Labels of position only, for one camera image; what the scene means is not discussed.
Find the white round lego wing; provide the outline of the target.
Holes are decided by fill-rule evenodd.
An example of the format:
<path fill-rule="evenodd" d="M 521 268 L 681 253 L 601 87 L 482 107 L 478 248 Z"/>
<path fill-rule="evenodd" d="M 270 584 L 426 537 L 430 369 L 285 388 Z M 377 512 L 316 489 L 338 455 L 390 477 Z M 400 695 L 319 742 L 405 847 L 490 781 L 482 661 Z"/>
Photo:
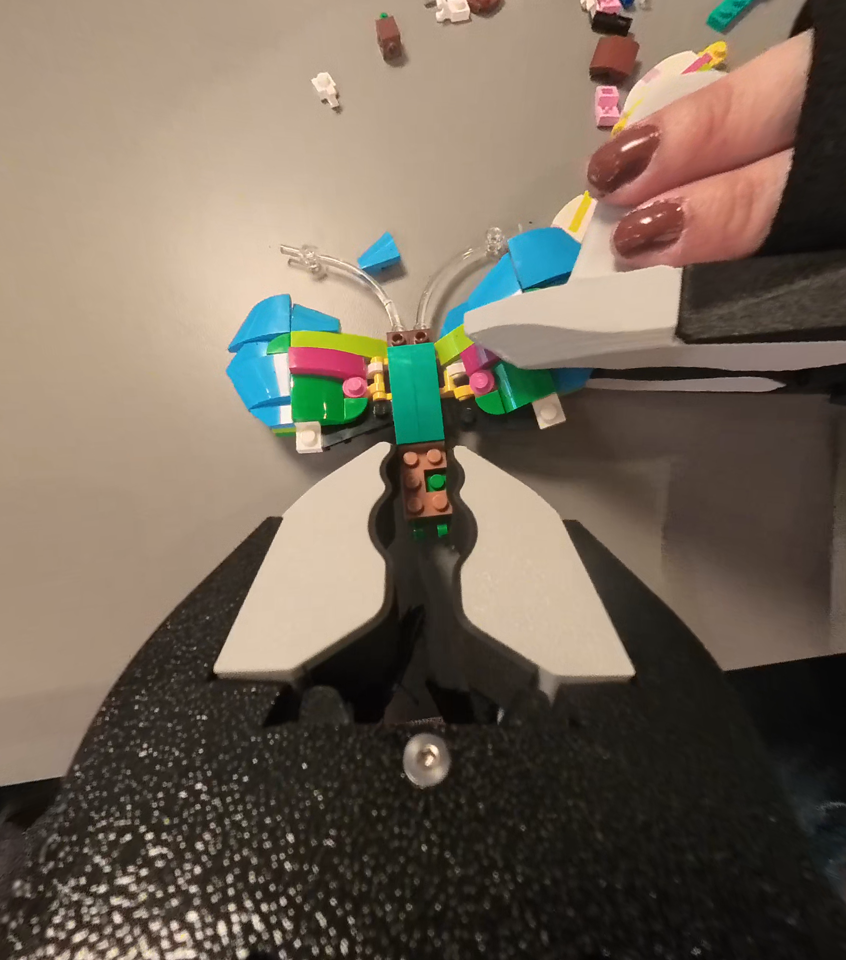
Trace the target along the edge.
<path fill-rule="evenodd" d="M 611 136 L 614 138 L 627 126 L 713 84 L 722 76 L 719 70 L 727 56 L 727 42 L 718 40 L 701 51 L 683 51 L 660 61 L 630 90 Z"/>
<path fill-rule="evenodd" d="M 589 191 L 584 191 L 559 210 L 551 221 L 551 226 L 570 234 L 581 243 L 593 220 L 597 203 L 597 199 L 591 196 Z"/>

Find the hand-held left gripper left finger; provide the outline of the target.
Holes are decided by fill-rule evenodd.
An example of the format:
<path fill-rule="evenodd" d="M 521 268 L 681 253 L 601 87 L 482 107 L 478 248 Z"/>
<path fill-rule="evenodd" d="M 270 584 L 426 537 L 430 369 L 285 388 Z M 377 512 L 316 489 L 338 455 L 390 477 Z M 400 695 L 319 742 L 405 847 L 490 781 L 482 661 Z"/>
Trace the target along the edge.
<path fill-rule="evenodd" d="M 295 682 L 383 613 L 387 564 L 370 520 L 392 452 L 376 443 L 286 511 L 214 663 L 217 678 Z"/>

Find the blue lego slope piece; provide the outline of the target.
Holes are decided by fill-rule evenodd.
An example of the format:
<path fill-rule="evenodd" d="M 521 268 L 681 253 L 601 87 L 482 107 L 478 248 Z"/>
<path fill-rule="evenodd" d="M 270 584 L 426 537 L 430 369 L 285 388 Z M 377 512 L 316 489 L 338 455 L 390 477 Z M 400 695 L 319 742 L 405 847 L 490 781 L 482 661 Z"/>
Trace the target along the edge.
<path fill-rule="evenodd" d="M 385 231 L 358 258 L 360 270 L 375 277 L 402 265 L 402 254 L 390 231 Z"/>

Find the person's right hand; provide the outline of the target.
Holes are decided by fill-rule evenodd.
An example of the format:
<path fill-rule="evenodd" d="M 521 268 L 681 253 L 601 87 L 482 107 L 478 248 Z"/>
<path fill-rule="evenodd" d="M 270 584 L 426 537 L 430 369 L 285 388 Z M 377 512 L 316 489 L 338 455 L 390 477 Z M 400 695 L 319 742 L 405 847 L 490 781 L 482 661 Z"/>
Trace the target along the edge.
<path fill-rule="evenodd" d="M 628 126 L 592 155 L 589 190 L 625 214 L 619 265 L 687 267 L 751 257 L 787 185 L 813 61 L 813 30 Z"/>

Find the teal lego piece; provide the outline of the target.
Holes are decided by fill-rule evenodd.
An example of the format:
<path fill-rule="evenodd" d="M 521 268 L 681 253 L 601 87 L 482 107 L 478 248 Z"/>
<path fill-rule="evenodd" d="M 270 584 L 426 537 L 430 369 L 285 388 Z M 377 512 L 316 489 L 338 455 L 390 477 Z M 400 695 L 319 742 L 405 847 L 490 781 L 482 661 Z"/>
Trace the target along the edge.
<path fill-rule="evenodd" d="M 715 32 L 725 34 L 754 3 L 756 3 L 756 1 L 720 1 L 707 15 L 706 25 Z"/>

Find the multicoloured lego butterfly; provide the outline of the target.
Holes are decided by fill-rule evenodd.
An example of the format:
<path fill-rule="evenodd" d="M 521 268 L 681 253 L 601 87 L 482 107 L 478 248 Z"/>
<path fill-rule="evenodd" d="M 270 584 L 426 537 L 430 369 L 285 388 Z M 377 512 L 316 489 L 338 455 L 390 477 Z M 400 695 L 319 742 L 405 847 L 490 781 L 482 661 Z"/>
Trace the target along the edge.
<path fill-rule="evenodd" d="M 447 432 L 528 410 L 540 429 L 565 421 L 562 398 L 583 389 L 587 368 L 526 369 L 470 339 L 466 314 L 564 284 L 581 245 L 558 227 L 508 238 L 493 227 L 435 274 L 408 325 L 378 280 L 313 246 L 282 245 L 289 266 L 364 285 L 389 322 L 385 339 L 342 331 L 341 321 L 274 294 L 255 304 L 228 346 L 226 373 L 247 411 L 299 453 L 324 452 L 391 429 L 399 486 L 416 540 L 449 533 Z"/>

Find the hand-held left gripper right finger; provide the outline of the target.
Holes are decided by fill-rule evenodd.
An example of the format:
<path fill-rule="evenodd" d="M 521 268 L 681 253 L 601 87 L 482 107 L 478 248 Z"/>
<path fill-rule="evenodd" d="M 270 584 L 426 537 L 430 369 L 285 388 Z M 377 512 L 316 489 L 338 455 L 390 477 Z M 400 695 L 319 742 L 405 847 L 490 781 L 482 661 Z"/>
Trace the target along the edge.
<path fill-rule="evenodd" d="M 567 526 L 530 486 L 459 446 L 461 503 L 476 526 L 459 567 L 462 613 L 487 652 L 499 654 L 498 688 L 628 682 L 635 667 Z"/>

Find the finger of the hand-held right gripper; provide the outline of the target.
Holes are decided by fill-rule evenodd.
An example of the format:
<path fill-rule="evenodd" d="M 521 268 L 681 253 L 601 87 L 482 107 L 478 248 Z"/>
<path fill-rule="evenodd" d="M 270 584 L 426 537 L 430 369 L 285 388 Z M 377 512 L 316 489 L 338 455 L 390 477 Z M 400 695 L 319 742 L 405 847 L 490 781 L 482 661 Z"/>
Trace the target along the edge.
<path fill-rule="evenodd" d="M 683 270 L 619 266 L 611 240 L 625 213 L 598 203 L 570 279 L 469 311 L 470 339 L 524 369 L 686 366 L 676 336 Z"/>
<path fill-rule="evenodd" d="M 663 378 L 660 373 L 648 378 L 600 373 L 590 377 L 587 388 L 616 392 L 772 393 L 777 390 L 777 379 L 748 373 L 679 373 L 675 378 Z"/>

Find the brown curved lego brick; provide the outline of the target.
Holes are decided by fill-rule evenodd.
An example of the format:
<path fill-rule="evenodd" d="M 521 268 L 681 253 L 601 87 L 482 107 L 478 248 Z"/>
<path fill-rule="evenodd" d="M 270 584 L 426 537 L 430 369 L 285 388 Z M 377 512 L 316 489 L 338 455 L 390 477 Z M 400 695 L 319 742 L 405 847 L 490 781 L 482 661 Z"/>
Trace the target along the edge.
<path fill-rule="evenodd" d="M 640 47 L 631 35 L 602 35 L 589 67 L 591 80 L 604 86 L 627 81 L 636 68 Z"/>

